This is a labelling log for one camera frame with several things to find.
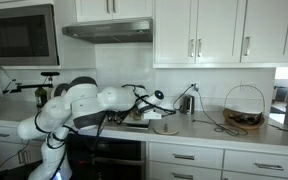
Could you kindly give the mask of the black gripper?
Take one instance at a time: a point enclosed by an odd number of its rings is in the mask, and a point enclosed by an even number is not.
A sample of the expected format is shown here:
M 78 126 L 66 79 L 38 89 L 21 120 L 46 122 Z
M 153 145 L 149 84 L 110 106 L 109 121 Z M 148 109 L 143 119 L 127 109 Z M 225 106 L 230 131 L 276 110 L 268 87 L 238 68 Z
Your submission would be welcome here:
M 149 119 L 149 120 L 159 120 L 162 118 L 162 115 L 157 113 L 157 112 L 154 112 L 154 111 L 150 111 L 150 112 L 147 112 L 147 113 L 144 113 L 142 115 L 142 117 L 144 119 Z

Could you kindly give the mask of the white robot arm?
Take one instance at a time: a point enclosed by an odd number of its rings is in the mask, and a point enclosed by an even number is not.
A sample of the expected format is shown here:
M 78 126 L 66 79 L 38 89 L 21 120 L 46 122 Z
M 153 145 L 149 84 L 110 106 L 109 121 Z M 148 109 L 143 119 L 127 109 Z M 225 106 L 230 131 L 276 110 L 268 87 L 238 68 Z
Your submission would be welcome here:
M 66 93 L 50 99 L 34 116 L 20 122 L 17 133 L 23 140 L 44 137 L 42 163 L 28 180 L 69 180 L 72 170 L 66 153 L 66 138 L 73 129 L 98 129 L 108 111 L 128 111 L 136 107 L 143 114 L 155 109 L 164 99 L 156 90 L 149 94 L 142 85 L 98 89 L 91 77 L 78 77 Z

